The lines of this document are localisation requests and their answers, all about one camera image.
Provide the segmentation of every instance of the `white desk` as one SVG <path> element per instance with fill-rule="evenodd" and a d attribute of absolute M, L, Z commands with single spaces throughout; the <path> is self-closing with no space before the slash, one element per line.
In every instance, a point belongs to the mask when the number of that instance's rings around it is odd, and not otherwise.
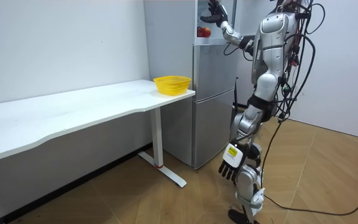
<path fill-rule="evenodd" d="M 0 159 L 95 124 L 152 110 L 154 158 L 139 155 L 183 187 L 186 182 L 163 166 L 160 107 L 193 95 L 192 90 L 163 95 L 154 82 L 136 80 L 0 103 Z"/>

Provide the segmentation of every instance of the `apple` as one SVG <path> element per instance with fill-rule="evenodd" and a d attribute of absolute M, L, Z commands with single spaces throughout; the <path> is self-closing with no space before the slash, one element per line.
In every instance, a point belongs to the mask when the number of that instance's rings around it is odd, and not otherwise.
<path fill-rule="evenodd" d="M 203 28 L 203 37 L 210 37 L 211 36 L 211 30 L 208 27 Z"/>

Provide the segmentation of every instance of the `refrigerator door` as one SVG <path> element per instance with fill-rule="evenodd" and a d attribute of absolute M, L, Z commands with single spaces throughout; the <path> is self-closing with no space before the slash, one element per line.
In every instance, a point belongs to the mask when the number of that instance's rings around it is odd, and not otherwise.
<path fill-rule="evenodd" d="M 234 89 L 193 102 L 193 166 L 200 168 L 229 141 Z"/>
<path fill-rule="evenodd" d="M 195 100 L 201 101 L 234 88 L 240 50 L 223 55 L 226 45 L 194 46 L 193 89 Z"/>

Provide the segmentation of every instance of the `yellow bowl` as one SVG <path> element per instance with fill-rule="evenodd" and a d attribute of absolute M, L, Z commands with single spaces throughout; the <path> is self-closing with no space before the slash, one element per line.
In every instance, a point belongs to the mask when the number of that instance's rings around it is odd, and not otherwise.
<path fill-rule="evenodd" d="M 167 76 L 154 78 L 155 85 L 160 93 L 176 96 L 186 92 L 191 78 L 179 76 Z"/>

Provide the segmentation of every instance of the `wooden floor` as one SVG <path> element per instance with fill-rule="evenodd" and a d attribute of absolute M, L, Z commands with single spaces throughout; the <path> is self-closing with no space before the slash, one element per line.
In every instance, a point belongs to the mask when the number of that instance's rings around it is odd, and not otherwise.
<path fill-rule="evenodd" d="M 266 151 L 276 122 L 262 128 L 257 142 Z M 164 154 L 165 165 L 187 181 L 180 189 L 139 157 L 111 169 L 13 223 L 220 224 L 240 210 L 235 187 L 219 176 L 221 155 L 198 171 Z M 343 213 L 358 206 L 358 138 L 286 121 L 265 167 L 266 195 L 284 206 Z M 358 212 L 334 217 L 288 212 L 265 199 L 261 224 L 358 223 Z"/>

